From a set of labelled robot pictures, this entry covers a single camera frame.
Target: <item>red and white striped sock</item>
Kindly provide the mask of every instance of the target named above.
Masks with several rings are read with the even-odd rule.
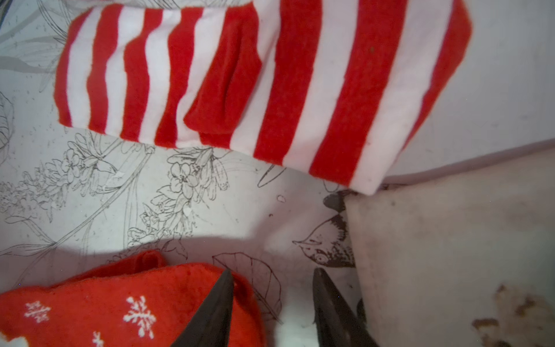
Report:
[[[170,148],[230,148],[372,194],[460,64],[462,0],[113,4],[76,18],[60,122]]]

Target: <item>bird print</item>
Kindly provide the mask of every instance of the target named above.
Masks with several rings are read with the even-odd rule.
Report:
[[[326,196],[324,206],[337,211],[337,214],[320,223],[306,239],[293,241],[307,258],[318,265],[330,268],[355,267],[343,201],[343,198],[350,194],[354,192],[342,190]]]

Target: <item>snowflake pattern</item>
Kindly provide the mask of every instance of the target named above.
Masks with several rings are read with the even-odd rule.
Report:
[[[131,309],[123,316],[123,320],[136,323],[139,326],[140,337],[144,337],[145,332],[148,332],[148,337],[154,339],[152,325],[156,322],[156,317],[148,309],[147,300],[141,295],[140,300],[135,300],[130,296],[126,301],[131,304]]]
[[[25,317],[35,318],[37,323],[49,319],[48,311],[50,311],[51,308],[44,306],[43,304],[41,304],[40,301],[35,301],[34,303],[26,303],[25,306],[27,306],[27,312],[23,314]]]
[[[95,344],[96,347],[104,347],[104,340],[100,338],[99,331],[93,331],[93,337],[93,344]]]

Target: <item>white stripe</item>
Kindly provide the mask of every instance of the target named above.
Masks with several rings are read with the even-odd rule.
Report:
[[[357,0],[322,1],[322,29],[314,72],[283,166],[308,172],[326,136],[349,65],[358,10]]]
[[[268,56],[268,62],[264,64],[253,97],[247,106],[241,122],[233,132],[231,142],[229,143],[229,148],[250,155],[251,157],[256,149],[258,134],[262,127],[264,114],[266,113],[266,107],[268,107],[268,100],[270,99],[272,84],[274,83],[274,71],[276,67],[275,54],[276,49],[274,46]]]
[[[181,11],[165,9],[160,26],[148,35],[145,56],[149,76],[147,108],[139,133],[139,142],[154,144],[170,89],[170,56],[168,36],[181,21]]]
[[[225,12],[225,8],[205,8],[202,17],[195,24],[195,51],[189,68],[187,91],[177,105],[175,117],[177,124],[175,146],[177,148],[200,143],[198,133],[189,129],[183,118],[191,108],[218,49]]]
[[[349,185],[353,189],[373,194],[402,149],[430,87],[451,6],[445,0],[409,1],[389,82]]]
[[[72,127],[88,128],[90,100],[87,79],[93,63],[93,43],[103,7],[94,8],[79,30],[69,50],[67,98]]]
[[[108,119],[106,133],[120,136],[125,111],[127,92],[127,74],[123,53],[127,44],[143,30],[144,9],[123,7],[118,18],[118,45],[106,63],[106,92],[108,95]]]
[[[258,16],[258,37],[256,50],[260,60],[265,61],[269,50],[275,46],[280,28],[279,1],[254,0],[254,9]]]
[[[279,1],[255,0],[259,18],[257,50],[263,68],[245,114],[231,137],[229,148],[252,156],[274,83],[275,54],[280,29]]]

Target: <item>red sock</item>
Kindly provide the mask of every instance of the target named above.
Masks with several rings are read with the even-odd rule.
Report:
[[[0,332],[29,346],[163,346],[186,327],[222,269],[193,263],[164,266],[148,251],[101,266],[51,288],[0,295]],[[234,274],[229,346],[266,345],[249,282]]]

